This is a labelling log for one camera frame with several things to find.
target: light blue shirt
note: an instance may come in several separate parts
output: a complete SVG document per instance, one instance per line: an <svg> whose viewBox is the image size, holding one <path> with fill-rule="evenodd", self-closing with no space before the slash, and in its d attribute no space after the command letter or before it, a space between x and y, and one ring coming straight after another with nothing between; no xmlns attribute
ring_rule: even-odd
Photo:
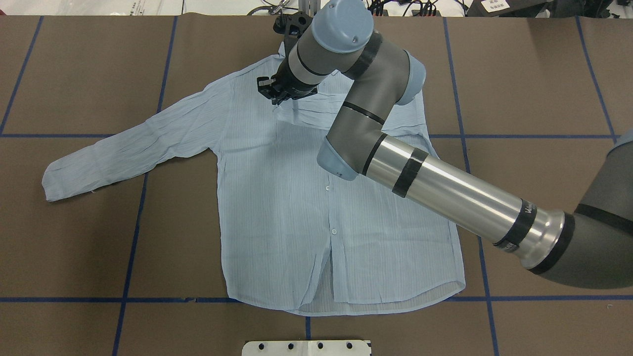
<svg viewBox="0 0 633 356"><path fill-rule="evenodd" d="M272 106L255 78L275 73L282 58L269 56L53 162L42 180L47 200L211 149L231 298L299 315L359 315L415 310L461 291L452 222L364 176L348 182L317 165L351 80L336 73L317 95ZM384 132L436 155L422 94L394 107Z"/></svg>

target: blue joint cap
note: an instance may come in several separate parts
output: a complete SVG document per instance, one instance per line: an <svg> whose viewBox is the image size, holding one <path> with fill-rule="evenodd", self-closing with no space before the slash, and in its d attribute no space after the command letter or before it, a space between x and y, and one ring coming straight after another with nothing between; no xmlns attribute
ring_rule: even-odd
<svg viewBox="0 0 633 356"><path fill-rule="evenodd" d="M323 139L321 148L318 150L316 162L321 168L334 174L346 181L353 181L358 175L355 170L350 167L339 153L332 147L327 137Z"/></svg>
<svg viewBox="0 0 633 356"><path fill-rule="evenodd" d="M335 53L352 53L369 41L373 18L364 0L331 0L317 12L310 27L321 47Z"/></svg>
<svg viewBox="0 0 633 356"><path fill-rule="evenodd" d="M409 55L409 81L406 84L404 94L402 94L402 97L396 103L397 105L407 105L411 103L413 98L422 90L424 80L427 78L427 70L424 68L424 65L415 59L409 51L405 50L405 52Z"/></svg>
<svg viewBox="0 0 633 356"><path fill-rule="evenodd" d="M618 141L615 143L615 146L612 147L612 149L609 150L609 153L613 152L614 149L622 146L623 144L627 144L627 143L631 143L631 142L633 142L633 129L628 130L626 134L620 136Z"/></svg>

